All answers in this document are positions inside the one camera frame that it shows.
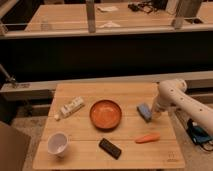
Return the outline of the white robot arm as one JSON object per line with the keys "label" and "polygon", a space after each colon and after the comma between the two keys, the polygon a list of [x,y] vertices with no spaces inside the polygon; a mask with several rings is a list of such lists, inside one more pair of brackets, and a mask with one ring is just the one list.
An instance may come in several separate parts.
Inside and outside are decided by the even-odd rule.
{"label": "white robot arm", "polygon": [[152,105],[153,113],[166,111],[173,104],[186,112],[192,120],[213,136],[213,109],[185,94],[187,90],[185,80],[161,81],[157,90],[158,95],[153,100]]}

